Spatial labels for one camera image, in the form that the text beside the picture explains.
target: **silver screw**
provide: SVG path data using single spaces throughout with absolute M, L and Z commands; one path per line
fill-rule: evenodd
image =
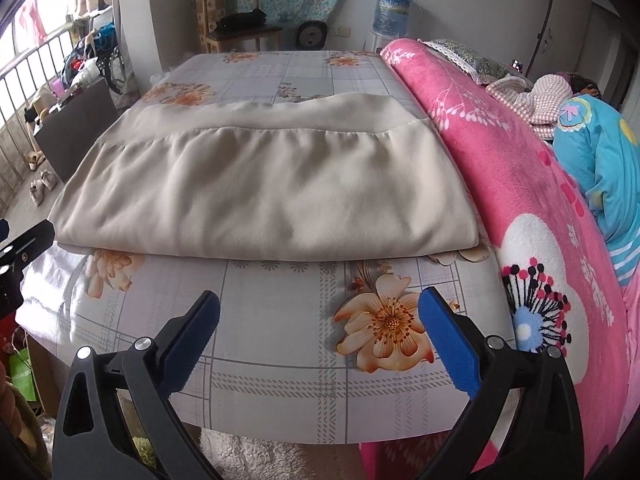
M 504 347 L 504 339 L 497 335 L 491 335 L 486 339 L 486 343 L 489 345 L 489 348 L 493 348 L 494 350 L 500 350 Z
M 136 350 L 146 350 L 151 346 L 151 339 L 149 339 L 148 337 L 141 337 L 135 343 L 133 343 L 133 346 Z
M 89 348 L 88 346 L 83 346 L 78 350 L 78 353 L 76 355 L 78 356 L 78 359 L 87 359 L 89 355 L 91 355 L 91 348 Z
M 562 352 L 557 346 L 550 346 L 546 349 L 546 353 L 548 353 L 554 359 L 558 359 L 562 355 Z

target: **dark hair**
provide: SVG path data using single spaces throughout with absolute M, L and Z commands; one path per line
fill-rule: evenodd
M 595 88 L 598 93 L 600 93 L 600 89 L 595 81 L 582 77 L 577 73 L 569 74 L 569 85 L 574 94 L 582 92 L 585 88 Z

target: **wooden chair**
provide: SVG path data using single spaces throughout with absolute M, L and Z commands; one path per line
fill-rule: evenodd
M 277 25 L 269 25 L 265 23 L 260 27 L 248 28 L 246 30 L 234 30 L 232 32 L 222 32 L 218 30 L 209 30 L 209 15 L 207 13 L 207 0 L 204 1 L 204 23 L 205 23 L 205 44 L 207 52 L 223 52 L 230 44 L 240 43 L 241 41 L 255 40 L 255 49 L 260 52 L 260 38 L 274 36 L 276 41 L 276 50 L 280 49 L 280 32 L 282 27 Z M 254 0 L 256 9 L 260 9 L 260 0 Z

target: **pink hanging garment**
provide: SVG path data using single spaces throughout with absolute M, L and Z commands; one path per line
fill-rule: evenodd
M 26 0 L 18 11 L 18 24 L 33 45 L 41 46 L 47 38 L 38 12 L 38 0 Z

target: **pink fleece blanket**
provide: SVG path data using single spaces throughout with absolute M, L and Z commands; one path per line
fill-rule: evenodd
M 629 377 L 625 305 L 596 222 L 548 146 L 483 87 L 414 40 L 393 41 L 382 57 L 433 120 L 478 206 L 518 346 L 554 344 L 566 356 L 587 472 L 617 441 Z M 363 446 L 370 478 L 412 478 L 442 438 Z M 486 459 L 503 439 L 492 437 Z

